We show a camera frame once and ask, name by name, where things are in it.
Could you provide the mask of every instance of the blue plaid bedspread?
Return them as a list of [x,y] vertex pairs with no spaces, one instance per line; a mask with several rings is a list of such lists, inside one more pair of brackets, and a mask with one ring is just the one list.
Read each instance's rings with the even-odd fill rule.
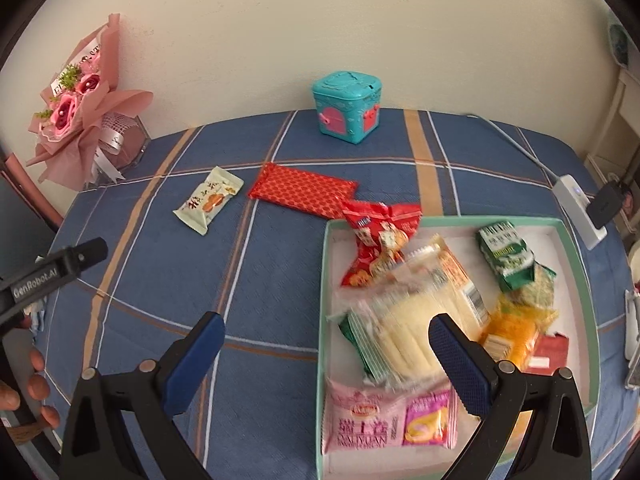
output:
[[[500,126],[553,171],[596,191],[563,142]],[[106,261],[50,298],[38,336],[54,386],[50,402],[63,421],[83,367],[109,374],[158,358],[213,309],[226,321],[226,343],[176,425],[213,478],[315,477],[325,222],[247,198],[270,160],[357,180],[360,200],[420,202],[431,215],[557,217],[573,232],[544,173],[471,118],[385,109],[379,128],[357,146],[321,135],[313,110],[155,139],[126,181],[78,195],[53,243],[56,250],[101,236],[110,248]],[[232,171],[245,187],[201,237],[172,210],[213,166]],[[600,343],[600,402],[588,418],[593,477],[606,480],[628,447],[638,405],[638,396],[623,388],[623,293],[631,276],[618,232],[612,224],[608,231],[593,251],[577,239]],[[136,424],[130,430],[149,478],[161,478]],[[502,467],[494,475],[505,473]]]

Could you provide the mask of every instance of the pink snack bag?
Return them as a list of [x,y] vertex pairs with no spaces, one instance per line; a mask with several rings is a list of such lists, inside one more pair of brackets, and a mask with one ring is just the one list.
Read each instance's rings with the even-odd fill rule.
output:
[[458,432],[458,396],[453,387],[415,397],[404,420],[403,446],[443,446],[452,449]]
[[323,452],[399,446],[451,449],[458,436],[457,399],[451,386],[416,396],[327,380]]
[[402,446],[406,398],[383,388],[352,388],[327,381],[324,452]]

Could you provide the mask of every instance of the teal cube box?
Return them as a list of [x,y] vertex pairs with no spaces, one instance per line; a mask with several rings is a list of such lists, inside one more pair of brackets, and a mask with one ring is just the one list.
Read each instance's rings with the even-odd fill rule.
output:
[[313,84],[320,131],[359,143],[380,122],[382,83],[360,72],[333,72]]

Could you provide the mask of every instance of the finger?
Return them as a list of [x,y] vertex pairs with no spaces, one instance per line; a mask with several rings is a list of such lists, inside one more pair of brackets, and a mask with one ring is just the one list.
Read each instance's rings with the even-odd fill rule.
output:
[[9,386],[0,381],[0,410],[17,410],[20,407],[20,396]]
[[47,380],[38,374],[32,375],[27,382],[27,391],[36,400],[44,400],[49,397],[51,388]]
[[53,406],[42,406],[40,409],[40,415],[47,421],[54,430],[60,425],[60,414],[58,410]]
[[29,350],[29,359],[31,360],[31,366],[37,372],[44,370],[44,357],[37,348]]
[[20,328],[26,328],[27,330],[31,328],[31,317],[24,316],[22,321],[20,322]]

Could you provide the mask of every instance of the white cable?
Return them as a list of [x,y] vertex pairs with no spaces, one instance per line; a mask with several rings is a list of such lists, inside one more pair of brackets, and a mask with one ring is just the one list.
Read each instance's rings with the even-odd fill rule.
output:
[[495,130],[500,132],[502,134],[502,136],[505,139],[507,139],[513,145],[514,148],[519,150],[519,152],[521,152],[524,156],[526,156],[531,162],[533,162],[536,166],[538,166],[540,169],[545,171],[545,173],[548,174],[549,177],[551,177],[551,179],[553,180],[553,183],[555,183],[556,181],[560,180],[560,177],[558,177],[553,171],[551,171],[548,167],[546,167],[542,163],[542,161],[540,161],[535,156],[531,155],[527,150],[525,150],[522,146],[520,146],[515,140],[511,139],[509,134],[507,134],[503,129],[501,129],[500,126],[495,124],[493,121],[490,121],[489,119],[485,119],[484,117],[482,117],[480,115],[476,115],[476,114],[462,114],[462,115],[464,115],[466,117],[472,117],[474,119],[480,119],[480,120],[484,121],[485,123],[488,123]]

